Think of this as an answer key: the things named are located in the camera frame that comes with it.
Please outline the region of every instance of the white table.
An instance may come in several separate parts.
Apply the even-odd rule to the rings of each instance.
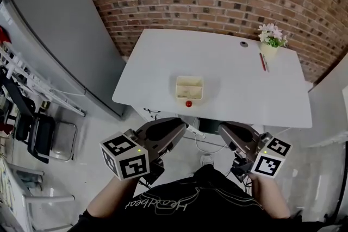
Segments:
[[[296,52],[280,48],[265,72],[258,46],[258,41],[235,36],[145,29],[113,101],[222,121],[310,128],[308,93]],[[203,99],[191,108],[175,97],[177,76],[204,78]]]

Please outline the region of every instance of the pen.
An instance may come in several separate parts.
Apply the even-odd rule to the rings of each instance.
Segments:
[[[261,63],[262,63],[263,70],[266,71],[266,66],[265,66],[265,62],[264,62],[262,53],[260,53],[260,58],[261,58]]]
[[[264,54],[262,54],[262,57],[263,57],[263,61],[265,62],[265,66],[266,66],[266,70],[267,72],[270,72],[270,69],[268,68],[268,64],[267,64],[267,60],[266,60],[266,57]]]

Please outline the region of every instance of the black t-shirt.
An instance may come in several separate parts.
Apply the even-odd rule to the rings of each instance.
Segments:
[[[315,223],[273,220],[254,198],[209,166],[202,167],[193,177],[156,186],[134,197],[108,219],[92,217],[86,211],[70,231],[114,231],[127,225],[139,225],[142,229],[146,223],[165,225],[168,230],[190,223],[195,228],[215,223],[241,231],[319,229]]]

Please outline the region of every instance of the flower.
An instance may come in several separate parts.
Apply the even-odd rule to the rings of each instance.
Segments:
[[[273,31],[273,37],[274,38],[277,38],[277,39],[279,39],[279,40],[281,40],[282,39],[282,31],[280,30],[280,29],[275,29],[274,31]]]
[[[267,31],[262,31],[259,37],[261,42],[269,42],[269,33]]]
[[[286,36],[283,36],[283,31],[275,26],[273,23],[259,26],[259,35],[261,42],[266,42],[273,47],[284,46],[288,40]]]

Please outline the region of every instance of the white wall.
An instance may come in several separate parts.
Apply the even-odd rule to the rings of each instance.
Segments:
[[[345,141],[347,138],[344,133],[348,131],[348,120],[343,89],[347,86],[348,55],[308,93],[313,127],[290,129],[284,136],[292,141],[299,141],[304,147]]]

